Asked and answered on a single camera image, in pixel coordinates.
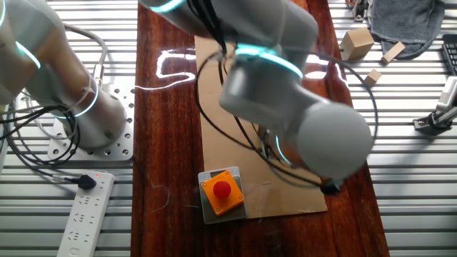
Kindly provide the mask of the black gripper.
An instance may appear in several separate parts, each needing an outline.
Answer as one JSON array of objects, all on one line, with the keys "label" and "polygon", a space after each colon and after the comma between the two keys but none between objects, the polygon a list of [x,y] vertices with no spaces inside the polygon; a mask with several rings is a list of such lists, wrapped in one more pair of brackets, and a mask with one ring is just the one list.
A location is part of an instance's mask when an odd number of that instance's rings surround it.
[{"label": "black gripper", "polygon": [[276,137],[275,135],[267,128],[259,128],[259,138],[263,144],[262,148],[266,153],[266,156],[269,159],[274,159],[280,161],[281,157],[279,156],[278,149],[276,147]]}]

